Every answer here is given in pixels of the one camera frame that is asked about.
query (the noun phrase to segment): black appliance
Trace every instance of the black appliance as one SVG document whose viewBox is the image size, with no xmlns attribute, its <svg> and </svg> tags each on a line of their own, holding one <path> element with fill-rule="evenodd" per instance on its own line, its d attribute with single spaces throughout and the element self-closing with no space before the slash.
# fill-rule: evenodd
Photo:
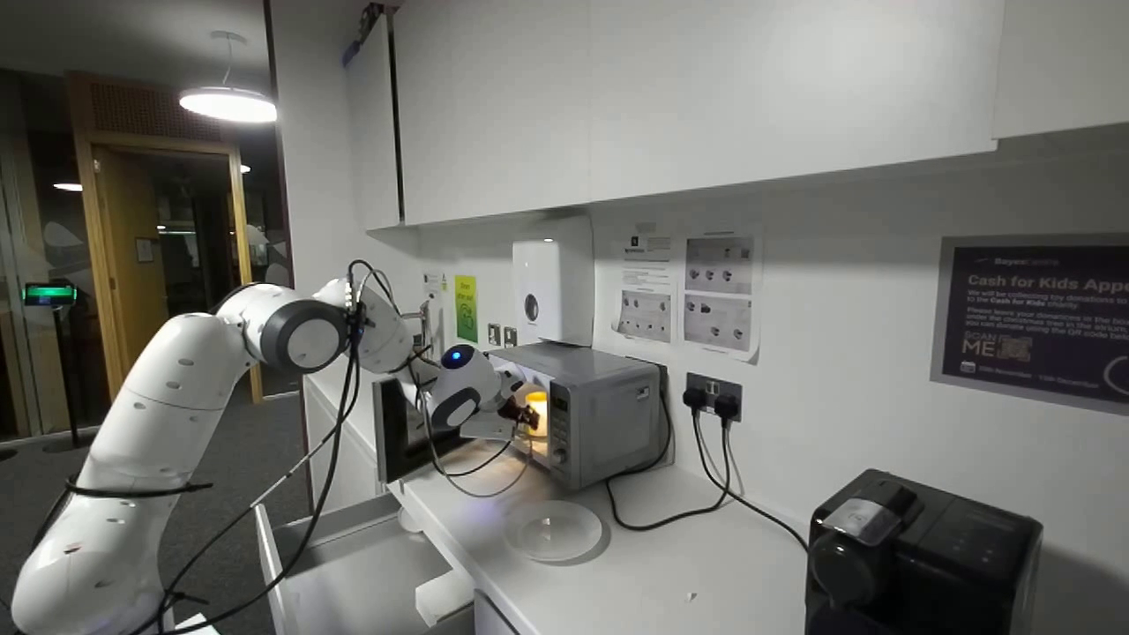
<svg viewBox="0 0 1129 635">
<path fill-rule="evenodd" d="M 870 468 L 813 515 L 807 635 L 1027 635 L 1043 521 Z"/>
</svg>

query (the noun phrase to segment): electrical outlet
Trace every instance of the electrical outlet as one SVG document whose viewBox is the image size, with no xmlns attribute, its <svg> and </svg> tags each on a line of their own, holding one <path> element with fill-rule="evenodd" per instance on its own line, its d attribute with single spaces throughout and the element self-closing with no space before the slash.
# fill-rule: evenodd
<svg viewBox="0 0 1129 635">
<path fill-rule="evenodd" d="M 617 330 L 627 337 L 672 341 L 672 295 L 626 289 Z"/>
<path fill-rule="evenodd" d="M 752 236 L 703 236 L 685 245 L 685 289 L 752 293 Z"/>
<path fill-rule="evenodd" d="M 685 388 L 705 393 L 705 406 L 717 406 L 720 395 L 736 397 L 738 402 L 738 416 L 730 423 L 743 420 L 743 385 L 720 380 L 720 377 L 705 377 L 705 374 L 685 374 Z"/>
<path fill-rule="evenodd" d="M 685 337 L 726 349 L 752 345 L 752 299 L 685 295 Z"/>
</svg>

